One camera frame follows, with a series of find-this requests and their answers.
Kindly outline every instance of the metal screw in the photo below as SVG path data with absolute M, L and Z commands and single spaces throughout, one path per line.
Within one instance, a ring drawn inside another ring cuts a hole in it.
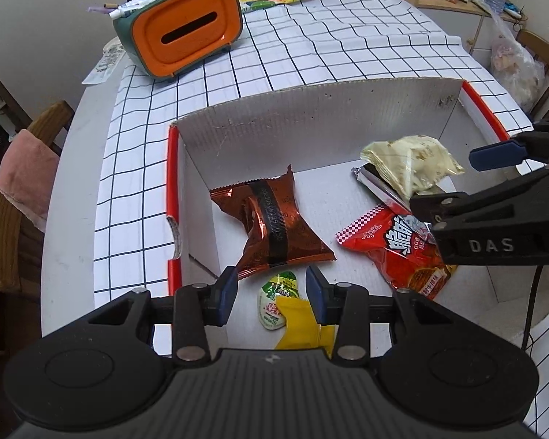
M 338 355 L 344 360 L 359 360 L 365 354 L 366 350 L 358 345 L 344 345 L 338 348 Z
M 183 361 L 197 361 L 205 356 L 205 350 L 200 346 L 182 346 L 177 350 L 177 357 Z

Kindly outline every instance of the white tablecloth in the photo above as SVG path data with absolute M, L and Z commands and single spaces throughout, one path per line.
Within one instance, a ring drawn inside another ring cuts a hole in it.
M 173 254 L 165 221 L 169 124 L 185 114 L 256 93 L 339 80 L 441 76 L 466 79 L 509 134 L 532 125 L 506 90 L 461 46 L 403 0 L 305 0 L 246 13 L 228 53 L 174 80 L 126 67 L 110 122 L 94 242 L 100 305 L 135 286 L 167 295 Z M 539 168 L 524 162 L 521 173 Z M 549 315 L 531 331 L 540 392 L 526 422 L 549 437 Z M 159 326 L 155 349 L 170 352 Z

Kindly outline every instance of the cardboard flap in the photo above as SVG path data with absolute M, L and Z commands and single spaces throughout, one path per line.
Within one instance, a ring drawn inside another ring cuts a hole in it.
M 438 139 L 461 84 L 399 78 L 298 86 L 212 106 L 176 124 L 203 181 L 217 188 L 279 176 L 289 164 L 297 173 L 357 160 L 372 140 Z

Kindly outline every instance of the cardboard box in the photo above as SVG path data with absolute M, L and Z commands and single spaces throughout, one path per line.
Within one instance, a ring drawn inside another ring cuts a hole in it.
M 501 170 L 478 173 L 468 163 L 471 149 L 507 135 L 469 84 L 458 79 L 299 86 L 225 102 L 176 121 L 170 129 L 167 163 L 167 217 L 176 244 L 170 290 L 181 283 L 213 283 L 242 254 L 247 241 L 242 224 L 212 203 L 209 190 L 278 177 L 291 164 L 299 211 L 337 258 L 318 264 L 326 278 L 360 284 L 371 294 L 391 295 L 372 261 L 340 247 L 335 234 L 378 203 L 350 171 L 363 164 L 361 148 L 372 140 L 411 134 L 439 139 L 464 166 L 466 173 L 452 179 L 458 191 L 473 193 L 506 179 Z M 283 270 L 240 281 L 228 325 L 208 328 L 212 350 L 275 347 L 284 329 L 262 327 L 257 295 Z M 291 270 L 306 299 L 306 266 Z M 533 271 L 534 267 L 460 266 L 436 301 L 512 339 L 522 331 Z M 546 274 L 533 325 L 549 312 L 549 268 Z M 374 354 L 390 347 L 386 328 L 373 328 L 372 338 Z

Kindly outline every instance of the floor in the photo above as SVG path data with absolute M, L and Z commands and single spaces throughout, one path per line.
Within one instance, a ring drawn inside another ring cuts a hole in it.
M 15 296 L 0 296 L 0 439 L 19 424 L 1 388 L 1 377 L 8 358 L 41 337 L 39 305 Z

